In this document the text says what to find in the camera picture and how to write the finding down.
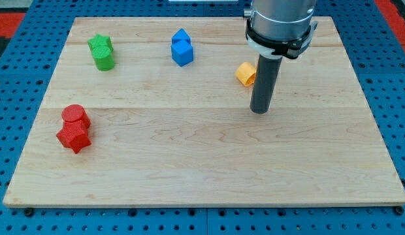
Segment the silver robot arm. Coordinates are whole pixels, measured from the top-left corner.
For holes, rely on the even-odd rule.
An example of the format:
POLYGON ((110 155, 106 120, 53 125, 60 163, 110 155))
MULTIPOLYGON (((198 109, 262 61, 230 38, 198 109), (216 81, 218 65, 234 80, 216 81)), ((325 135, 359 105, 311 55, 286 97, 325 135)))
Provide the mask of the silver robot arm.
POLYGON ((253 0, 244 11, 246 39, 267 59, 296 59, 310 45, 316 0, 253 0))

